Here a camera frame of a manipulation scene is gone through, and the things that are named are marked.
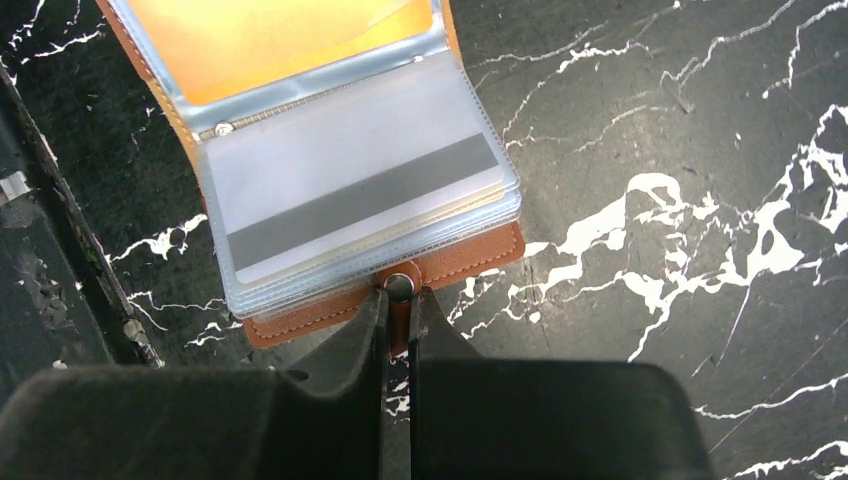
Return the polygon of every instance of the black marble surface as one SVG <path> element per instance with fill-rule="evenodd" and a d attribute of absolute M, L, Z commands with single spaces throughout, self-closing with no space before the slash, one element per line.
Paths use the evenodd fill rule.
<path fill-rule="evenodd" d="M 326 335 L 251 351 L 189 164 L 94 2 L 10 3 L 3 65 L 165 364 L 281 366 Z M 440 292 L 455 326 L 488 355 L 663 366 L 721 477 L 848 476 L 848 2 L 454 10 L 530 242 Z"/>

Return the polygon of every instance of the black object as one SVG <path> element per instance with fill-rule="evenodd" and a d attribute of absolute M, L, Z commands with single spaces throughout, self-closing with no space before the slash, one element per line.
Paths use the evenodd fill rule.
<path fill-rule="evenodd" d="M 668 374 L 487 360 L 412 302 L 413 478 L 713 478 Z M 285 372 L 42 373 L 0 414 L 0 478 L 381 478 L 387 316 L 373 291 Z"/>

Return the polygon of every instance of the leather strap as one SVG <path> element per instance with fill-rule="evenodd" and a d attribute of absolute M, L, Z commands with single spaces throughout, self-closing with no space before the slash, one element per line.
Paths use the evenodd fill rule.
<path fill-rule="evenodd" d="M 398 269 L 405 274 L 417 270 L 420 272 L 421 285 L 435 290 L 518 260 L 522 256 L 524 237 L 518 222 L 513 222 L 387 269 L 377 274 L 376 279 L 385 278 Z M 374 285 L 380 285 L 379 280 L 375 280 Z M 373 286 L 364 286 L 269 319 L 250 318 L 244 323 L 247 338 L 254 347 L 268 348 L 348 320 L 356 313 L 371 288 Z M 402 307 L 396 310 L 398 315 L 403 316 Z M 408 318 L 396 320 L 408 322 Z M 403 323 L 396 327 L 400 334 Z"/>

